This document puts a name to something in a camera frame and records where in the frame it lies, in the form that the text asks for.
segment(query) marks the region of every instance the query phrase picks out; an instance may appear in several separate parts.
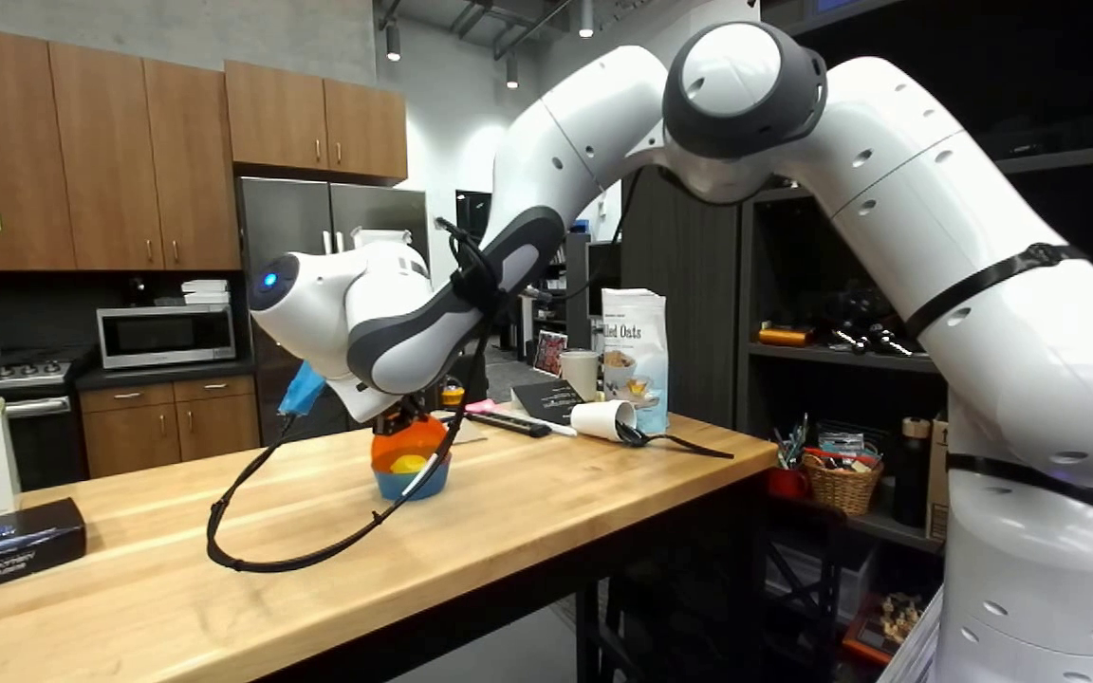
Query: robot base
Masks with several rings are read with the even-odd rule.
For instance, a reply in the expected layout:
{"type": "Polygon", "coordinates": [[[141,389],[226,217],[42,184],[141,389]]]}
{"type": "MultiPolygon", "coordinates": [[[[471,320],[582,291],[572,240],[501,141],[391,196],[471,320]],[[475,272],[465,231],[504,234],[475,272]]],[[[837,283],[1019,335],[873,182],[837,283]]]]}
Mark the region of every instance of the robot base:
{"type": "Polygon", "coordinates": [[[1093,504],[953,469],[947,588],[882,679],[1093,683],[1093,504]]]}

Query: stainless steel refrigerator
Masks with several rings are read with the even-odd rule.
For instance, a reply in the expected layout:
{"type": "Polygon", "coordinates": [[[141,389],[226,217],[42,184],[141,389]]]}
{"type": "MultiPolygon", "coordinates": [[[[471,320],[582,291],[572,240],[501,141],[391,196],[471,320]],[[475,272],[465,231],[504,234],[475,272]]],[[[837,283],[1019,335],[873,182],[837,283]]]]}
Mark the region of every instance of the stainless steel refrigerator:
{"type": "MultiPolygon", "coordinates": [[[[241,203],[248,283],[286,251],[326,254],[384,231],[403,234],[424,254],[424,195],[419,190],[241,176],[241,203]]],[[[279,349],[250,320],[248,338],[256,358],[257,426],[270,441],[282,429],[279,405],[301,360],[279,349]]],[[[298,437],[348,426],[346,405],[326,389],[317,413],[298,426],[298,437]]]]}

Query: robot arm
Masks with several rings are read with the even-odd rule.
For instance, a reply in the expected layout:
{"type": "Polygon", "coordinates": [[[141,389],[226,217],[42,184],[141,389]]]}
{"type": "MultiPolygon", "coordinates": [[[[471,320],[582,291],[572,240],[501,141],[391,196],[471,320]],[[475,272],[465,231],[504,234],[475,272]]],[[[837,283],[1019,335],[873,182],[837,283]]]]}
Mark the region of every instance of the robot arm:
{"type": "Polygon", "coordinates": [[[797,178],[928,346],[953,453],[1042,474],[953,474],[940,679],[1093,679],[1093,265],[890,62],[819,55],[759,24],[700,35],[671,68],[614,50],[524,119],[496,157],[475,257],[431,291],[408,246],[290,254],[256,320],[357,422],[424,389],[634,167],[705,200],[797,178]]]}

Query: cup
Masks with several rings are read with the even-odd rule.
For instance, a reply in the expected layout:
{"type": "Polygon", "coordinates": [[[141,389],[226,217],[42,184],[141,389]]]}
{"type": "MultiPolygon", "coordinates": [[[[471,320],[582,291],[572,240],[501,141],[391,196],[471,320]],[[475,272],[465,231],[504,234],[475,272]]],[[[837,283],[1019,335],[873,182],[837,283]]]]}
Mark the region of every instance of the cup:
{"type": "Polygon", "coordinates": [[[558,375],[584,397],[596,397],[596,349],[567,349],[558,351],[558,375]]]}
{"type": "MultiPolygon", "coordinates": [[[[403,429],[376,434],[367,444],[367,468],[376,474],[376,487],[386,502],[398,502],[403,491],[422,477],[431,468],[433,453],[442,448],[449,426],[436,417],[414,417],[403,429]]],[[[422,483],[410,502],[436,497],[449,483],[449,456],[436,464],[436,469],[422,483]]]]}
{"type": "Polygon", "coordinates": [[[620,426],[634,426],[630,402],[576,402],[572,429],[582,437],[620,441],[620,426]]]}

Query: kitchen cabinet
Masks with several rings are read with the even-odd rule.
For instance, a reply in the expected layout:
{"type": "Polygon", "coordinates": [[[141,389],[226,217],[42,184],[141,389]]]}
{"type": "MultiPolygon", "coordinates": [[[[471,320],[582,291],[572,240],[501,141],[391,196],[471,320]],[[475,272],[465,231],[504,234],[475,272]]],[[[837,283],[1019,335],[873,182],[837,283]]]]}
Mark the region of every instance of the kitchen cabinet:
{"type": "Polygon", "coordinates": [[[408,105],[394,90],[326,82],[331,167],[403,182],[408,178],[408,105]]]}
{"type": "Polygon", "coordinates": [[[257,444],[250,375],[83,389],[90,477],[257,444]]]}
{"type": "Polygon", "coordinates": [[[108,477],[180,464],[171,388],[118,388],[81,394],[86,474],[108,477]]]}
{"type": "Polygon", "coordinates": [[[326,167],[323,79],[229,62],[232,157],[256,167],[326,167]]]}
{"type": "Polygon", "coordinates": [[[141,55],[48,45],[81,269],[159,269],[159,195],[141,55]]]}
{"type": "Polygon", "coordinates": [[[209,68],[145,62],[166,269],[241,269],[229,90],[209,68]]]}
{"type": "Polygon", "coordinates": [[[394,90],[229,64],[229,111],[242,167],[408,178],[408,105],[394,90]]]}
{"type": "Polygon", "coordinates": [[[175,402],[183,460],[205,460],[257,444],[250,375],[175,384],[175,402]]]}
{"type": "Polygon", "coordinates": [[[48,50],[0,35],[0,269],[74,269],[48,50]]]}

